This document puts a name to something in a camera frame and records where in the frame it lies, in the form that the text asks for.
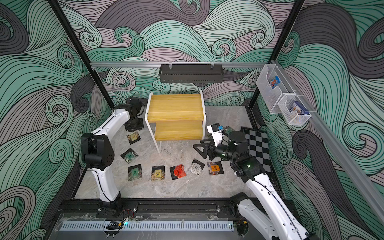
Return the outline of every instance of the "toy in bin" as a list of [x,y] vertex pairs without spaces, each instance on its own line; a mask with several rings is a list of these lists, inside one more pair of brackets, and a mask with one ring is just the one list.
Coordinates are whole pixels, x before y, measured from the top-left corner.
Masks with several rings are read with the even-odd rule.
[[301,104],[299,101],[293,101],[291,107],[289,108],[289,112],[296,111],[299,115],[309,115],[309,111]]
[[269,84],[271,85],[272,89],[275,89],[275,87],[280,83],[280,78],[278,76],[275,76],[275,78],[272,81],[269,81]]

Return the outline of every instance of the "clear plastic bin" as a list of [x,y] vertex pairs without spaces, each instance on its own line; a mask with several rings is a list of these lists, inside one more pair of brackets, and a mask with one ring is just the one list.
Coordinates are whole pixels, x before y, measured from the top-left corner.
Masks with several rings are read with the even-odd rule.
[[[269,82],[273,81],[276,76],[279,77],[280,83],[272,89]],[[256,85],[270,113],[281,113],[277,102],[284,94],[288,93],[285,84],[285,77],[277,68],[276,64],[264,65],[263,70],[256,81]]]
[[288,125],[302,126],[311,118],[311,115],[299,115],[297,111],[289,112],[293,101],[298,101],[296,94],[284,94],[278,102],[278,106]]

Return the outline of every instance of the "black vertical post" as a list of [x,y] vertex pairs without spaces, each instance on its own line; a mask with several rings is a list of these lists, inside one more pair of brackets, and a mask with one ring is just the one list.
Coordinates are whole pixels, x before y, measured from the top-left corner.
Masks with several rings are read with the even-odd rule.
[[104,96],[105,100],[107,101],[109,107],[111,109],[115,108],[115,105],[109,96],[107,90],[105,89],[103,82],[101,81],[101,78],[97,74],[96,71],[94,71],[91,67],[91,60],[88,58],[87,53],[84,51],[83,47],[80,44],[80,41],[76,37],[76,34],[74,33],[74,30],[72,29],[70,22],[68,21],[67,17],[65,16],[63,10],[61,9],[59,3],[57,0],[47,0],[49,5],[51,6],[53,12],[55,13],[57,19],[61,23],[61,26],[63,27],[64,31],[67,33],[69,39],[73,43],[73,46],[77,53],[79,54],[81,60],[84,62],[85,66],[87,67],[87,70],[89,74],[91,75],[92,79],[95,81],[97,87],[100,89],[101,94]]
[[[301,10],[301,7],[303,6],[305,0],[296,0],[295,3],[292,6],[291,12],[289,13],[289,16],[284,24],[283,30],[279,36],[279,39],[277,40],[276,46],[272,51],[272,54],[269,58],[268,63],[271,63],[272,60],[276,60],[279,56],[279,53],[281,49],[283,48],[283,45],[285,43],[285,40],[287,39],[289,33],[291,32],[291,29],[293,27],[293,24],[296,21],[297,15],[299,15],[299,12]],[[253,106],[256,103],[257,98],[259,97],[260,91],[258,88],[256,88],[255,92],[253,93],[253,96],[251,98],[251,101],[249,102],[248,107],[250,109],[253,108]]]

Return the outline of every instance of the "small item on floor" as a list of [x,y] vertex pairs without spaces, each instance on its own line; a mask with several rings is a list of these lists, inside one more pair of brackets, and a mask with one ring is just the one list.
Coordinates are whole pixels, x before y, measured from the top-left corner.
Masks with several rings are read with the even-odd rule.
[[130,164],[139,155],[135,151],[133,151],[132,148],[130,148],[120,156],[124,159],[124,161]]
[[166,176],[164,166],[152,167],[151,181],[164,180]]
[[209,175],[217,175],[224,173],[221,162],[207,162],[207,166],[209,169]]
[[132,180],[139,179],[142,177],[143,177],[143,174],[141,171],[141,164],[138,164],[138,165],[135,165],[132,167],[128,167],[128,181],[132,181]]
[[185,177],[187,174],[184,172],[184,165],[180,164],[169,168],[172,180]]
[[134,132],[134,133],[127,135],[127,138],[128,138],[129,144],[135,143],[138,140],[140,140],[140,136],[139,136],[138,132]]
[[274,79],[269,81],[269,84],[271,85],[272,89],[275,89],[275,87],[277,87],[277,85],[279,85],[279,83],[280,83],[280,79],[278,76],[275,76]]
[[226,136],[228,137],[228,136],[229,136],[229,133],[230,133],[230,132],[233,132],[233,131],[234,131],[233,128],[231,128],[230,126],[226,126],[226,127],[224,128],[223,134],[226,135]]
[[194,159],[192,161],[191,166],[189,166],[188,171],[199,176],[201,171],[203,170],[204,166],[205,166],[204,163]]
[[289,108],[289,112],[296,111],[299,115],[309,115],[309,111],[301,104],[299,101],[293,101],[291,107]]

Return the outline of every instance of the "two-tier wooden shelf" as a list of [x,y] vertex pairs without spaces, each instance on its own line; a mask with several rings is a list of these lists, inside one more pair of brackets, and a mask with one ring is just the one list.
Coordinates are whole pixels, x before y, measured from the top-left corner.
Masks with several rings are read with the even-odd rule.
[[[205,135],[205,106],[200,94],[149,93],[145,122],[156,149],[160,153],[162,141],[203,139]],[[155,133],[149,126],[156,123]]]

